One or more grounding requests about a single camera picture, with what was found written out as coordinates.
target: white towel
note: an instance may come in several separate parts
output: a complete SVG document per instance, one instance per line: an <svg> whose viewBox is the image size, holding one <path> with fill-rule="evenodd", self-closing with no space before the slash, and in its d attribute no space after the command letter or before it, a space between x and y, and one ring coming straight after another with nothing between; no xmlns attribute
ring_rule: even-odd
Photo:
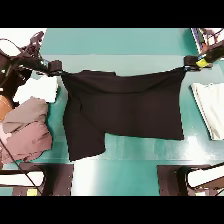
<svg viewBox="0 0 224 224"><path fill-rule="evenodd" d="M56 100L57 88L57 77L43 75L38 80L29 78L24 85L18 87L13 101L22 104L33 96L43 99L48 103L54 103Z"/></svg>
<svg viewBox="0 0 224 224"><path fill-rule="evenodd" d="M191 85L212 140L224 139L224 83Z"/></svg>

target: black pants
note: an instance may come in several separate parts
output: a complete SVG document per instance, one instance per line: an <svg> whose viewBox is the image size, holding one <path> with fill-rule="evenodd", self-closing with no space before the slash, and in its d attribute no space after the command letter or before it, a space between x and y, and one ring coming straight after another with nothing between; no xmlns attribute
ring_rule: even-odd
<svg viewBox="0 0 224 224"><path fill-rule="evenodd" d="M64 128L71 161L105 151L105 132L184 139L179 109L184 68L121 77L82 71L62 76L68 90Z"/></svg>

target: yellow sticker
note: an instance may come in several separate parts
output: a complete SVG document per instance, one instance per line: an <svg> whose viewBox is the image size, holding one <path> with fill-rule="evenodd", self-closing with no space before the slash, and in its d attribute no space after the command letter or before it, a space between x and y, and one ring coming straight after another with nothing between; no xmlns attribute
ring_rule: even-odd
<svg viewBox="0 0 224 224"><path fill-rule="evenodd" d="M200 61L196 62L196 64L201 67L204 68L205 66L209 65L209 63L207 61L205 61L205 59L201 59Z"/></svg>
<svg viewBox="0 0 224 224"><path fill-rule="evenodd" d="M37 196L37 189L28 189L27 196Z"/></svg>

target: table surface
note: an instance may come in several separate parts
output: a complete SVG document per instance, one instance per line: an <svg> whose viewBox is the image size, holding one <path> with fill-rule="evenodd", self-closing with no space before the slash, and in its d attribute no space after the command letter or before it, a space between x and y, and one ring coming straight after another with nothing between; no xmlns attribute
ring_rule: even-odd
<svg viewBox="0 0 224 224"><path fill-rule="evenodd" d="M190 28L49 28L41 53L48 60L62 60L70 72L106 70L125 76L182 66L183 56L197 50ZM184 141L106 134L104 154L74 162L72 195L159 195L157 165L223 162L224 142L210 140L189 88L193 82L224 82L223 69L224 62L219 62L212 69L186 74L180 93ZM47 121L53 147L33 162L69 163L62 124L67 91L58 81L57 101L50 105ZM11 195L11 190L1 188L0 195Z"/></svg>

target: brown mounting plate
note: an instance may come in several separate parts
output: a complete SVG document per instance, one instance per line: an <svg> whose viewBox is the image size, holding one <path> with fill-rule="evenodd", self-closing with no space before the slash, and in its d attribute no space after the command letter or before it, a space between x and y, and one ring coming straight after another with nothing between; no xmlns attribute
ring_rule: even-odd
<svg viewBox="0 0 224 224"><path fill-rule="evenodd" d="M206 168L210 165L157 165L160 196L179 196L179 186L177 183L176 172L182 166L192 168ZM196 196L193 190L189 190L192 196ZM216 190L205 190L206 196L214 196Z"/></svg>
<svg viewBox="0 0 224 224"><path fill-rule="evenodd" d="M23 170L27 170L32 166L38 166L46 170L46 182L39 187L40 191L46 191L46 188L52 189L52 196L71 196L73 164L57 164L57 163L20 163ZM27 190L33 187L13 187L13 196L27 196Z"/></svg>

